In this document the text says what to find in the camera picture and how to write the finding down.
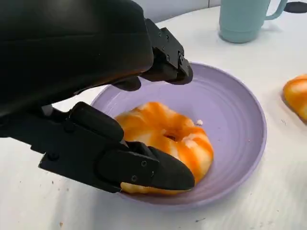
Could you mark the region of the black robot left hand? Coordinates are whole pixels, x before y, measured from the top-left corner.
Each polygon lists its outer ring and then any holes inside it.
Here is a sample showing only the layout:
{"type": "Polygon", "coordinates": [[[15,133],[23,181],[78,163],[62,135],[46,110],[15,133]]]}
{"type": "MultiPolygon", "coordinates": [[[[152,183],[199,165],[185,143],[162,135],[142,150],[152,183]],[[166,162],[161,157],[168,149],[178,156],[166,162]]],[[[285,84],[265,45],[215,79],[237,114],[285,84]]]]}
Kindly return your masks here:
{"type": "Polygon", "coordinates": [[[43,154],[41,169],[116,193],[120,184],[189,190],[190,169],[160,150],[125,142],[118,122],[79,102],[52,104],[140,78],[183,85],[193,71],[166,28],[131,0],[3,0],[0,3],[0,135],[43,154]]]}

